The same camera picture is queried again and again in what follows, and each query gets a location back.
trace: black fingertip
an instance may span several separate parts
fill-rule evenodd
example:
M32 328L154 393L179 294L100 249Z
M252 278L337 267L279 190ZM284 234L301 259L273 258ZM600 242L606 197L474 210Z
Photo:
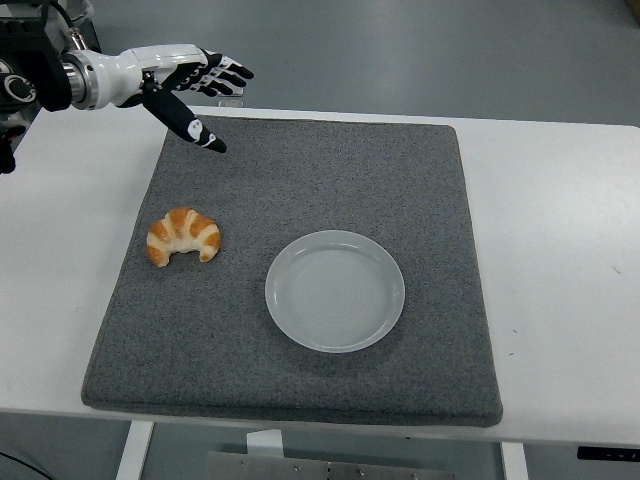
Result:
M246 87L247 86L247 82L242 80L237 75L232 75L231 73L228 73L228 72L222 72L220 75L218 75L218 78L220 78L222 80L226 80L229 83L231 83L232 85L235 85L236 87Z
M212 81L209 84L209 89L216 89L220 93L222 93L223 95L232 95L233 94L233 88L231 88L229 85L225 85L224 83L220 83L220 82Z
M216 138L213 142L207 145L207 148L214 150L218 153L225 153L227 151L227 145L219 138Z
M231 64L229 66L229 71L233 73L237 73L242 78L246 78L247 80L251 80L253 78L253 72L246 67L238 64Z

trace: white table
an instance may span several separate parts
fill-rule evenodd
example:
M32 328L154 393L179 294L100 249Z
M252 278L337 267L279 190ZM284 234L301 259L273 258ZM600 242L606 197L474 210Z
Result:
M443 123L457 131L504 418L487 429L314 427L640 445L639 129L195 110L256 118ZM42 112L18 148L16 171L0 177L0 410L267 425L103 412L80 400L93 343L165 131L140 108ZM221 161L224 156L212 154L211 168Z

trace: white plate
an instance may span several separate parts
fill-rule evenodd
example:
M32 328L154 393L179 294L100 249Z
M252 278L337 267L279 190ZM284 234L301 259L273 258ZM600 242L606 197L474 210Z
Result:
M373 240L326 230L291 243L265 285L271 316L300 345L330 353L360 350L384 337L404 305L404 280Z

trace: plate rim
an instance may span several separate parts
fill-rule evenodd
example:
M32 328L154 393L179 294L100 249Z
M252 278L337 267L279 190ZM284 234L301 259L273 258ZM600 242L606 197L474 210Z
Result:
M291 255L291 250L295 250L295 245L298 243L302 243L305 240L308 240L309 237L315 237L315 236L320 236L320 235L335 235L337 237L339 236L349 236L352 239L353 238L357 238L360 242L365 242L365 243L369 243L370 245L372 245L374 247L374 249L378 250L385 259L387 259L388 261L390 261L390 264L393 268L393 270L395 272L397 272L398 275L398 279L399 279L399 286L401 287L399 289L400 295L401 295L401 301L399 301L399 309L397 311L397 314L394 313L392 316L390 316L389 318L392 318L391 320L386 320L378 330L376 330L376 332L373 335L370 335L369 337L363 339L360 342L354 343L352 345L347 345L347 346L341 346L341 347L328 347L326 345L315 345L312 344L310 342L305 342L304 340L298 339L298 338L294 338L293 336L291 336L289 334L289 332L282 327L282 325L279 323L277 316L274 314L274 310L275 310L275 306L273 305L273 293L275 293L275 287L274 287L274 276L275 276L275 269L276 267L285 261L285 257L288 257ZM364 235L361 235L359 233L355 233L349 230L335 230L335 229L329 229L329 230L319 230L316 232L311 232L308 233L306 235L303 235L302 237L299 237L295 240L293 240L291 243L289 243L286 247L284 247L279 253L278 255L276 255L276 257L274 258L274 260L271 262L271 265L269 266L269 271L267 272L267 276L265 278L265 287L264 287L264 291L265 291L265 301L267 304L267 309L269 310L269 314L271 316L271 319L274 321L274 323L278 326L278 328L291 340L293 340L294 342L296 342L299 345L302 345L303 347L309 348L311 350L315 350L318 352L324 352L324 353L350 353L350 352L356 352L358 350L362 350L364 348L370 347L371 345L375 344L376 342L378 342L379 340L381 340L382 338L384 338L392 329L393 327L396 325L396 323L398 322L398 320L400 319L400 316L402 315L402 311L404 310L404 303L406 301L406 286L405 286L405 282L404 282L404 276L402 275L402 270L400 270L400 266L398 265L398 263L395 261L395 259L393 258L393 256L379 243L377 243L375 240L370 239L369 237L366 237Z

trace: croissant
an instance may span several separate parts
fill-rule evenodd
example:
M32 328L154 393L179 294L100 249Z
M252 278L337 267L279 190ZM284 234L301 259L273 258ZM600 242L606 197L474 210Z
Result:
M219 249L216 222L188 207L174 208L151 225L147 234L147 255L158 267L167 265L174 252L197 250L200 261L208 262Z

